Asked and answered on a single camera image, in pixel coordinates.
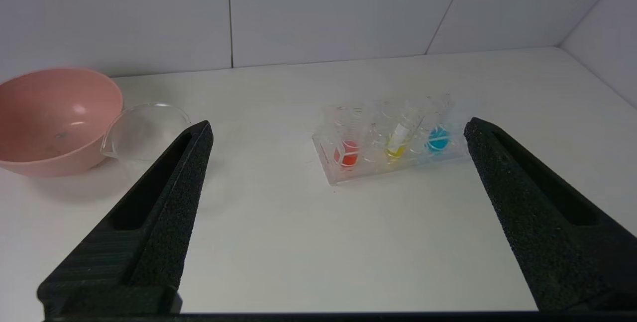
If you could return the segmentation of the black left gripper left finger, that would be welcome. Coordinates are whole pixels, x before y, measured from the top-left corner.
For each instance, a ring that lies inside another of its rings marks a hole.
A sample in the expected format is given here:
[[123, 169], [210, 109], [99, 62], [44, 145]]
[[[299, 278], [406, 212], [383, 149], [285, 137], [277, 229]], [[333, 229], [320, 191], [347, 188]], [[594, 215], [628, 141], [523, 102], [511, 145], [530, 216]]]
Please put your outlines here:
[[207, 164], [208, 121], [186, 128], [38, 287], [46, 319], [150, 319], [179, 312]]

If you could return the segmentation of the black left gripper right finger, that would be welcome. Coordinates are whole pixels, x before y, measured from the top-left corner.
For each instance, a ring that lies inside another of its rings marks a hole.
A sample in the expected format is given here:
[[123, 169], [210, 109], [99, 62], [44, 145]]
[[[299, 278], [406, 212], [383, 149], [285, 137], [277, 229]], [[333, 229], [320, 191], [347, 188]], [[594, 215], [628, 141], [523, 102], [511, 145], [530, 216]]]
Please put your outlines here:
[[497, 125], [464, 137], [537, 308], [635, 311], [635, 236]]

